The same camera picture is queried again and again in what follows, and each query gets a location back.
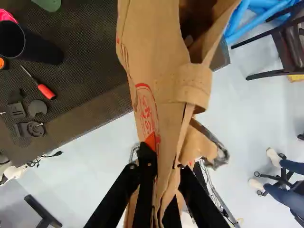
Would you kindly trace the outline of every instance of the dark mesh table surface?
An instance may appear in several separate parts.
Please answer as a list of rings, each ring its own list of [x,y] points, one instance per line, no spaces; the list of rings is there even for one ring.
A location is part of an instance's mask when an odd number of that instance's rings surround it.
[[[0,71],[0,112],[8,111],[12,91],[20,88],[25,94],[26,118],[0,116],[0,149],[14,164],[30,161],[131,111],[127,77],[115,52],[115,0],[62,0],[55,13],[30,0],[1,0],[0,8],[11,12],[22,26],[53,41],[66,55],[59,66],[14,59],[10,70]],[[51,88],[57,99],[47,100],[20,64]],[[48,113],[32,118],[27,107],[36,99],[47,104]],[[16,137],[13,125],[32,120],[46,123],[46,135]]]

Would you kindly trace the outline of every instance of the green object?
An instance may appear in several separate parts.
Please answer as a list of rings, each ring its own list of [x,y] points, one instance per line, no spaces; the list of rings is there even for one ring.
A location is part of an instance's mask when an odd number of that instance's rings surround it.
[[[32,0],[48,12],[56,12],[61,6],[61,0]]]

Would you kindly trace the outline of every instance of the pink object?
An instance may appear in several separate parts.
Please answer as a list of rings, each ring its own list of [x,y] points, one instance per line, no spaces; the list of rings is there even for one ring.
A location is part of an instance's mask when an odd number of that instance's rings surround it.
[[[2,20],[11,20],[18,24],[18,21],[14,19],[13,15],[11,15],[9,12],[5,11],[4,9],[0,9],[0,21]]]

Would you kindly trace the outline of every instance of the black cylinder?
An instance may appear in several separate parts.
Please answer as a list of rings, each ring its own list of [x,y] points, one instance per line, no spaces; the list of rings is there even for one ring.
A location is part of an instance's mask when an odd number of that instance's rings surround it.
[[[0,55],[59,65],[63,51],[55,44],[10,20],[0,21]]]

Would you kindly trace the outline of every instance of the gray floor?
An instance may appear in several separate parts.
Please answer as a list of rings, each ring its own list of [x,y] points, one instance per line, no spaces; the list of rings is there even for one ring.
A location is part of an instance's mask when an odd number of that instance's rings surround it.
[[[270,27],[262,25],[247,36]],[[198,120],[231,154],[229,165],[211,171],[212,180],[235,217],[244,219],[243,228],[300,227],[284,205],[270,196],[258,197],[247,180],[257,170],[278,172],[266,157],[268,147],[285,153],[289,159],[304,161],[304,142],[296,138],[304,131],[304,82],[289,83],[284,76],[245,80],[248,74],[281,67],[270,37],[230,54],[232,64],[214,74],[209,109],[198,115]],[[57,217],[64,228],[82,228],[128,162],[136,141],[130,113],[66,144],[60,148],[64,151],[62,156],[42,161],[39,168],[29,169],[18,183]],[[3,211],[19,198],[22,200],[25,194],[17,197],[13,190],[0,189],[0,192],[6,202],[1,204]],[[13,228],[33,227],[18,225],[22,221],[20,217],[12,220]]]

